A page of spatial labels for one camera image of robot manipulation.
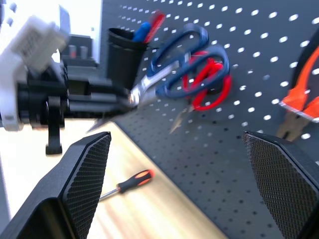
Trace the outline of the black pegboard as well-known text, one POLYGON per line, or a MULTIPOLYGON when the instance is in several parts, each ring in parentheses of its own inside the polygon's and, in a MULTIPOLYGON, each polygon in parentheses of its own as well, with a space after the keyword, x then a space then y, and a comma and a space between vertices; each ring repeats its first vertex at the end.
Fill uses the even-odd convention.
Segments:
POLYGON ((192 112, 170 127, 185 100, 159 99, 117 125, 231 239, 282 239, 259 195, 242 139, 246 130, 274 135, 279 101, 319 29, 319 0, 102 0, 102 28, 135 31, 156 10, 166 19, 144 55, 142 78, 156 48, 186 23, 224 47, 233 85, 215 109, 192 112))

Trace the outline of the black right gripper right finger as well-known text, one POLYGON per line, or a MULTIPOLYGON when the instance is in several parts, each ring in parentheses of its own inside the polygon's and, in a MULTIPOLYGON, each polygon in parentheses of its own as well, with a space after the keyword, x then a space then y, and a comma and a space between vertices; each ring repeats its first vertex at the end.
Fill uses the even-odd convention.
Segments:
POLYGON ((258 190, 285 239, 319 239, 319 165, 294 143, 245 131, 258 190))

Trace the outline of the blue handled scissors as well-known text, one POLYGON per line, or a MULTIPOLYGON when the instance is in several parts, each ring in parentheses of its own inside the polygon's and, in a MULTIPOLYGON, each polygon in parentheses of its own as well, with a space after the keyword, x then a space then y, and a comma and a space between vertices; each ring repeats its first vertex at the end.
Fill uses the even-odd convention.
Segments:
POLYGON ((137 83, 128 95, 128 100, 136 108, 142 107, 157 99, 186 99, 203 90, 209 90, 230 75, 230 63, 227 53, 221 45, 208 45, 209 36, 204 27, 188 23, 171 36, 157 50, 150 61, 145 76, 137 83), (205 78, 195 88, 185 91, 182 77, 188 74, 193 82, 193 70, 203 69, 208 58, 223 64, 214 76, 205 78))

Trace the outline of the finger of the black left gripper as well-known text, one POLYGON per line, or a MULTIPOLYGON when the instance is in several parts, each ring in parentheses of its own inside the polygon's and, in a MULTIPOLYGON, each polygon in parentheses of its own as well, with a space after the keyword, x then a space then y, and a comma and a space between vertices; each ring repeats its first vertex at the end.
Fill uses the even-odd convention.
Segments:
POLYGON ((103 119, 126 114, 136 107, 122 97, 69 97, 69 119, 103 119))
POLYGON ((69 93, 72 95, 90 95, 92 93, 115 94, 127 97, 129 90, 114 84, 111 80, 96 77, 71 76, 68 79, 69 93))

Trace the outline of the black and orange screwdriver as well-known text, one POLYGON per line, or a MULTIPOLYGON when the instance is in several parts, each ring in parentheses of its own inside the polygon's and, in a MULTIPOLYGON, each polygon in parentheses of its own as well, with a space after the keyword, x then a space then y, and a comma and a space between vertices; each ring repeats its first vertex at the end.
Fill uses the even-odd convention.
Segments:
POLYGON ((131 189, 140 187, 148 182, 150 182, 155 176, 155 173, 151 169, 143 170, 124 182, 117 184, 116 188, 102 196, 100 196, 100 200, 102 201, 116 193, 123 194, 131 189))

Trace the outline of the black holder cup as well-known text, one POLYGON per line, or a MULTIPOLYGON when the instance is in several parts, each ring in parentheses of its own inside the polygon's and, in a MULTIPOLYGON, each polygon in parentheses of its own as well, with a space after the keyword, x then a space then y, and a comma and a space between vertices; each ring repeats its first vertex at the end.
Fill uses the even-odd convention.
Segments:
POLYGON ((119 28, 108 29, 106 77, 120 87, 131 90, 148 44, 134 42, 134 33, 119 28))

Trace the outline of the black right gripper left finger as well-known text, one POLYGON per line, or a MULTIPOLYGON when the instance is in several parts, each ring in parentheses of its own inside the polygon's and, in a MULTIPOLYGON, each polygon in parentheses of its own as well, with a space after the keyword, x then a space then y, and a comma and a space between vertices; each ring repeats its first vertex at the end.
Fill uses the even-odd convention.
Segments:
POLYGON ((86 239, 102 192, 110 143, 110 132, 100 132, 70 145, 0 239, 86 239))

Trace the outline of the red handled scissors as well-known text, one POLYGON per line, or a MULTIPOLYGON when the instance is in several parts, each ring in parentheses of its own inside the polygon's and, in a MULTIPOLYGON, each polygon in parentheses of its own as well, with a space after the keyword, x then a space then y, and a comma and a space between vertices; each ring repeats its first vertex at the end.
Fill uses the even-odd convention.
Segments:
MULTIPOLYGON (((199 83, 201 83, 205 78, 214 76, 218 70, 223 67, 222 63, 217 62, 213 58, 208 58, 203 69, 199 72, 193 70, 191 73, 194 75, 193 82, 189 82, 188 74, 182 77, 182 87, 185 91, 189 91, 195 88, 199 83)), ((232 77, 227 75, 222 81, 218 82, 216 86, 209 90, 203 90, 193 97, 187 97, 187 106, 183 109, 175 118, 169 133, 173 133, 182 123, 182 121, 193 111, 203 112, 213 109, 214 107, 221 104, 229 95, 232 86, 232 77), (205 98, 208 95, 217 95, 216 100, 210 104, 206 104, 205 98)))

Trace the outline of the orange handled pliers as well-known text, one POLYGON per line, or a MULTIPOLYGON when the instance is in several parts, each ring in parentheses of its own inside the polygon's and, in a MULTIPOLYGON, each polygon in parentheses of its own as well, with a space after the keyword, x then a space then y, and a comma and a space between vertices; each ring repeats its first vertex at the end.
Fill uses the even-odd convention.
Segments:
POLYGON ((308 124, 319 123, 319 89, 309 87, 309 76, 318 59, 319 29, 299 56, 292 76, 292 87, 279 102, 286 109, 286 114, 277 130, 277 137, 294 141, 308 124))

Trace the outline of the dark background equipment box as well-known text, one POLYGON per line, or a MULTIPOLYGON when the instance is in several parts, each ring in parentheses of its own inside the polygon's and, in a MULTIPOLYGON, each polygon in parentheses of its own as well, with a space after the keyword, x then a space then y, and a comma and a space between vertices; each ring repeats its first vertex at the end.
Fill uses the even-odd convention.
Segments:
POLYGON ((99 66, 93 58, 93 39, 85 35, 71 34, 68 45, 60 53, 60 59, 67 66, 93 68, 99 66))

